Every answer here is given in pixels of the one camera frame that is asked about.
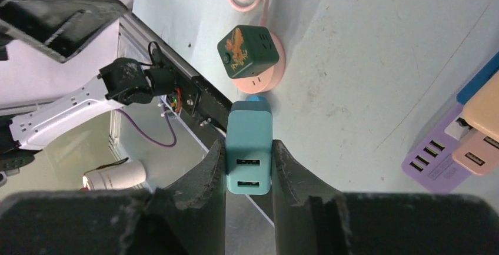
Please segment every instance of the teal charger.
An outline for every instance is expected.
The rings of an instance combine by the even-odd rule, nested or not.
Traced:
[[[272,110],[265,98],[250,96],[232,105],[225,152],[230,192],[263,195],[270,191]]]

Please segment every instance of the blue object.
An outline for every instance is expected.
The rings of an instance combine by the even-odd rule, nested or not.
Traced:
[[[225,138],[227,189],[234,194],[270,191],[272,111],[263,97],[232,105]]]
[[[473,77],[457,94],[457,102],[465,105],[499,69],[499,53]]]

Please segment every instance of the pink power strip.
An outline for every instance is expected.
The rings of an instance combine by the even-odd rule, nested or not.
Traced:
[[[457,125],[462,111],[461,104],[450,109],[402,162],[402,170],[430,192],[449,193],[471,175],[452,157],[461,136],[447,134],[449,128],[462,126]]]

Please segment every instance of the orange dragon graphic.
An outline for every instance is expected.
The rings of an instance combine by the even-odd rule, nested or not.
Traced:
[[[241,45],[244,43],[244,38],[242,37],[241,30],[236,28],[232,33],[232,39],[227,39],[225,43],[225,49],[232,52],[232,59],[234,63],[231,64],[233,71],[236,71],[237,67],[244,65],[244,61],[248,58],[248,51],[242,50]]]

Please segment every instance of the green cube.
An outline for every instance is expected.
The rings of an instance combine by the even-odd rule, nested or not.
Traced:
[[[279,61],[279,53],[266,27],[238,25],[217,48],[225,71],[232,79],[255,77]]]

